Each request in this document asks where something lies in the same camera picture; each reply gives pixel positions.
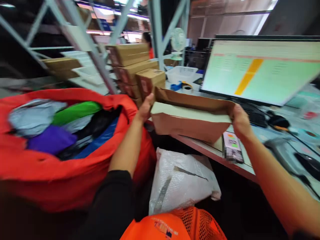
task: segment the hand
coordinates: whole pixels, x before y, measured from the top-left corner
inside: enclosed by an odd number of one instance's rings
[[[241,141],[255,137],[253,130],[250,125],[250,120],[248,114],[243,110],[243,108],[236,104],[233,109],[233,129],[234,133]]]
[[[149,96],[147,96],[143,102],[143,104],[140,106],[139,111],[137,112],[137,117],[145,122],[150,117],[150,107],[154,102],[154,94],[150,93]]]

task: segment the orange highlighted column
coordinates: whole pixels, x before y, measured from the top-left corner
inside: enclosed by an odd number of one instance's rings
[[[252,63],[250,64],[246,74],[243,76],[237,90],[235,91],[235,95],[241,95],[243,91],[246,89],[248,86],[249,82],[253,78],[253,76],[256,74],[258,71],[259,67],[263,63],[263,59],[253,59]]]

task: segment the white fan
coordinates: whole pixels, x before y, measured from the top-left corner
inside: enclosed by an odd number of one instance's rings
[[[182,50],[186,46],[186,35],[182,28],[176,28],[171,33],[171,46],[176,52],[172,52],[173,57],[171,59],[180,61],[182,60]]]

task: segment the orange mesh basket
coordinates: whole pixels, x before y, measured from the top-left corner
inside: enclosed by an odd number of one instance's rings
[[[218,223],[205,210],[188,207],[175,209],[171,214],[182,220],[191,240],[227,240]]]

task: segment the smartphone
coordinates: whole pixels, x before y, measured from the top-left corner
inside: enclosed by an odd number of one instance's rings
[[[227,160],[233,160],[237,163],[244,163],[239,140],[234,133],[224,132],[224,155]]]

